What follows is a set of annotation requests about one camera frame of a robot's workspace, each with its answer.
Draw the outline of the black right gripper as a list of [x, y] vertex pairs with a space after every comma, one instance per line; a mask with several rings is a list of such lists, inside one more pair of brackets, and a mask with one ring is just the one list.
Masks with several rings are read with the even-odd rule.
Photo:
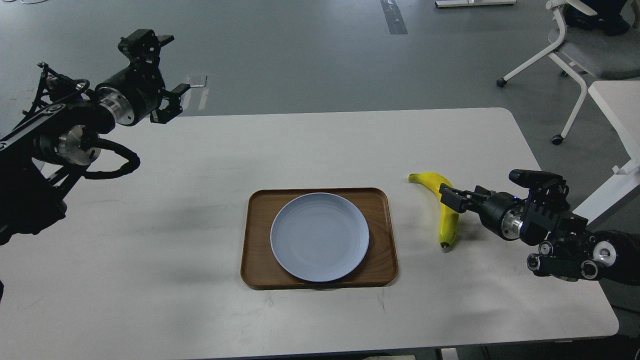
[[458, 214], [478, 214], [480, 223], [501, 239], [514, 241], [521, 238], [524, 207], [521, 198], [506, 192], [493, 192], [480, 185], [476, 185], [474, 190], [461, 190], [441, 183], [439, 193], [443, 205]]

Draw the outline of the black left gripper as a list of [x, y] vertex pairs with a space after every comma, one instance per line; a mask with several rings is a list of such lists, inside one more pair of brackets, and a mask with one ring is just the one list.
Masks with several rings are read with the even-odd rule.
[[[191, 85], [181, 83], [167, 91], [160, 73], [162, 47], [174, 39], [174, 35], [157, 35], [152, 29], [138, 29], [120, 39], [118, 50], [128, 59], [128, 66], [94, 89], [99, 100], [115, 112], [119, 125], [137, 125], [150, 113], [151, 123], [166, 125], [182, 114], [182, 97]], [[160, 108], [162, 101], [166, 101], [164, 108]]]

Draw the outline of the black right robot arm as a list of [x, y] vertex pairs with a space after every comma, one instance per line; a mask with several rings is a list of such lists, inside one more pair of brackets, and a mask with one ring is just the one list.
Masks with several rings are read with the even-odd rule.
[[521, 240], [536, 247], [537, 253], [526, 258], [535, 276], [639, 285], [638, 234], [587, 230], [588, 219], [571, 212], [569, 187], [559, 174], [516, 169], [510, 171], [509, 180], [528, 189], [528, 196], [442, 184], [441, 203], [458, 214], [476, 213], [487, 230], [505, 241]]

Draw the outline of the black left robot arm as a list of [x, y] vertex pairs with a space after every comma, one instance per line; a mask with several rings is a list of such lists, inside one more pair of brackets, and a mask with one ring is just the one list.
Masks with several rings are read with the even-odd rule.
[[182, 113], [190, 85], [168, 90], [159, 68], [162, 47], [173, 40], [151, 29], [135, 30], [118, 44], [128, 66], [95, 88], [39, 63], [32, 105], [1, 139], [2, 245], [64, 219], [64, 199], [78, 180], [116, 179], [137, 170], [137, 153], [101, 135], [146, 117], [164, 125]]

